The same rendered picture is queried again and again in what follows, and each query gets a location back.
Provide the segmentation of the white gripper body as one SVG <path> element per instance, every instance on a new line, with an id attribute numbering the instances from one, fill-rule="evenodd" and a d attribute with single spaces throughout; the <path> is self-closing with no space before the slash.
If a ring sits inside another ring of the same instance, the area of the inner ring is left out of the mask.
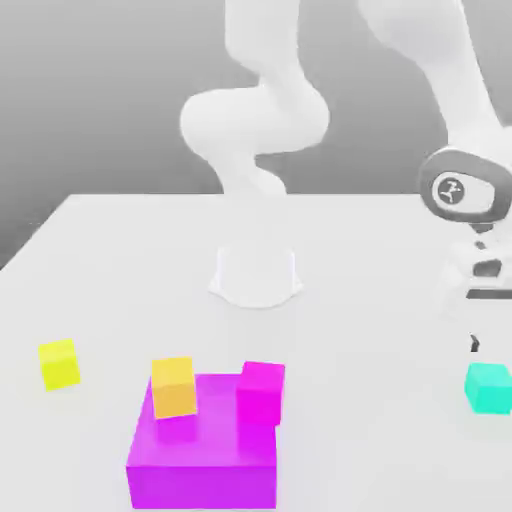
<path id="1" fill-rule="evenodd" d="M 437 292 L 443 319 L 471 334 L 494 330 L 512 320 L 512 277 L 443 276 Z"/>

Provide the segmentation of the small teal cube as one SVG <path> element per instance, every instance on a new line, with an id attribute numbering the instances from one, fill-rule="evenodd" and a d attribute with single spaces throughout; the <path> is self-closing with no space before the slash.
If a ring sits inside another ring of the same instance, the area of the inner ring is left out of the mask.
<path id="1" fill-rule="evenodd" d="M 512 413 L 512 375 L 503 364 L 471 363 L 464 392 L 471 409 L 477 414 Z"/>

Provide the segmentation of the small magenta cube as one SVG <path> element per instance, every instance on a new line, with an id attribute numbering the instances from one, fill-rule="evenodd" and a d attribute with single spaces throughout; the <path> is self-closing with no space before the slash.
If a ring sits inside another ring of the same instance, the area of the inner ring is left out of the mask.
<path id="1" fill-rule="evenodd" d="M 246 361 L 236 386 L 239 419 L 245 423 L 281 423 L 285 365 Z"/>

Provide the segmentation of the small orange cube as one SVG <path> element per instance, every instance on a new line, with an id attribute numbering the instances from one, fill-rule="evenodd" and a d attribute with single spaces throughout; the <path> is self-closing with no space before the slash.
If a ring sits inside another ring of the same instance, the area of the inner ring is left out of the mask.
<path id="1" fill-rule="evenodd" d="M 153 360 L 151 389 L 156 419 L 197 413 L 195 375 L 191 357 Z"/>

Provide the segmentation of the small yellow cube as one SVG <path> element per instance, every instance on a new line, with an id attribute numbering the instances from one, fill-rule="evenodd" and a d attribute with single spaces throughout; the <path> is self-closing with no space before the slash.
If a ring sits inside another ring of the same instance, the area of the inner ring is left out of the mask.
<path id="1" fill-rule="evenodd" d="M 41 344 L 38 356 L 46 391 L 80 383 L 80 370 L 72 339 Z"/>

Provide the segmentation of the large purple box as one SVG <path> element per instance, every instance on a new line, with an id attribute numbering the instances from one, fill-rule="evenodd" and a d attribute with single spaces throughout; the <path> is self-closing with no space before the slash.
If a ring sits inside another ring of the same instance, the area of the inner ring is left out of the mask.
<path id="1" fill-rule="evenodd" d="M 237 374 L 196 376 L 198 413 L 157 420 L 147 388 L 126 462 L 135 509 L 274 509 L 276 433 L 238 421 Z"/>

